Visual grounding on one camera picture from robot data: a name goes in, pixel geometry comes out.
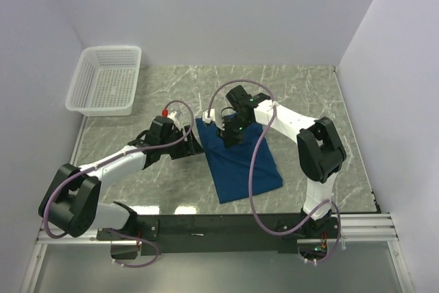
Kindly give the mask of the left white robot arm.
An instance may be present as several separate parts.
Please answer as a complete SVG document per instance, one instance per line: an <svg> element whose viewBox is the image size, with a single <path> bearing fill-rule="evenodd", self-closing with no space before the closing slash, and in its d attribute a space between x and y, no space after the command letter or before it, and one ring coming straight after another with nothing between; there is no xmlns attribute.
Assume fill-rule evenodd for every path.
<svg viewBox="0 0 439 293"><path fill-rule="evenodd" d="M38 208L44 225L53 224L72 237L92 226L111 228L121 239L130 239L139 231L137 212L121 202L100 203L100 193L164 154L176 160L203 153L192 128L179 128L172 117L159 115L120 151L92 164L62 165Z"/></svg>

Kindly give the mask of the blue printed t-shirt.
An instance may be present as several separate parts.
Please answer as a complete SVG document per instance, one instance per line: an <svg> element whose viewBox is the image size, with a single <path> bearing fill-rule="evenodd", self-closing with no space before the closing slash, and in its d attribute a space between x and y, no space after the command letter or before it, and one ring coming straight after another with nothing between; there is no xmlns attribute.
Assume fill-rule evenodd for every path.
<svg viewBox="0 0 439 293"><path fill-rule="evenodd" d="M248 197L248 176L254 147L263 126L252 124L244 130L244 142L230 148L217 136L215 125L206 126L195 120L204 153L221 204ZM283 186L274 157L264 139L259 146L252 177L252 193L263 194Z"/></svg>

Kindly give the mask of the aluminium frame rails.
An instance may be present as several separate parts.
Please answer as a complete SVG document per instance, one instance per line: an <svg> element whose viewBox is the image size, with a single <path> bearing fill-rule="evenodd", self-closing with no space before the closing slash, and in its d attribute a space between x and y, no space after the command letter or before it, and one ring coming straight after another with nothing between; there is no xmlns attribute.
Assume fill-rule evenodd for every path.
<svg viewBox="0 0 439 293"><path fill-rule="evenodd" d="M331 66L153 66L139 72L132 112L127 117L88 117L80 128L70 164L79 167L110 156L149 129L163 109L182 112L200 142L195 120L209 106L225 113L227 93L242 80L252 96L273 92L276 101L301 115L328 117L346 151L337 173L331 212L339 237L325 243L302 239L297 253L161 253L121 260L111 243L97 240L92 226L79 237L54 228L40 232L25 278L24 292L410 292L400 277L400 254L392 218L379 212ZM121 202L138 215L226 215L299 213L306 193L297 145L271 128L269 149L283 186L221 204L205 153L173 160L162 155L100 193L99 202Z"/></svg>

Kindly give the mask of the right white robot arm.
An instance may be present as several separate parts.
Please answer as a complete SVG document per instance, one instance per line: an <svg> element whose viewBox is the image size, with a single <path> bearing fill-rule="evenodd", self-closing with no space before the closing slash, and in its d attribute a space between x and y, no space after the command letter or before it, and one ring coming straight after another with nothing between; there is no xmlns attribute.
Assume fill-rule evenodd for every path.
<svg viewBox="0 0 439 293"><path fill-rule="evenodd" d="M346 151L334 123L328 117L315 119L280 105L270 89L252 96L243 88L242 80L234 83L236 87L226 98L235 116L226 121L220 112L209 106L203 114L204 123L217 126L225 146L234 144L251 124L263 125L264 133L275 129L297 145L300 168L307 177L307 193L302 206L305 216L298 224L283 232L273 231L262 223L252 205L254 219L263 231L273 236L291 235L299 229L308 237L319 236L331 210L336 208L332 200L333 185L346 160Z"/></svg>

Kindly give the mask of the white perforated plastic basket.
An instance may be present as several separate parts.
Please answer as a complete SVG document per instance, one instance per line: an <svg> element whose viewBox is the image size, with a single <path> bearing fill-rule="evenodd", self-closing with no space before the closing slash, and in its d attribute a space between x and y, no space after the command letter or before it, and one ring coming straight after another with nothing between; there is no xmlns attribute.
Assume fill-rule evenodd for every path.
<svg viewBox="0 0 439 293"><path fill-rule="evenodd" d="M137 46L84 49L64 103L87 117L127 116L132 112L142 51Z"/></svg>

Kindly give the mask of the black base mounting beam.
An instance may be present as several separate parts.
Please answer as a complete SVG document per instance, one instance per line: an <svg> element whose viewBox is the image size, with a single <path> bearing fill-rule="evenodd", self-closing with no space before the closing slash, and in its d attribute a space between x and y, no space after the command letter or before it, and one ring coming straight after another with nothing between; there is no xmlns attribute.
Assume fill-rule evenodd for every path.
<svg viewBox="0 0 439 293"><path fill-rule="evenodd" d="M161 253L259 252L297 253L300 240L325 243L338 238L340 221L328 212L320 220L304 220L305 213L261 214L266 233L251 214L131 215L123 229L103 228L97 240L111 243L118 260Z"/></svg>

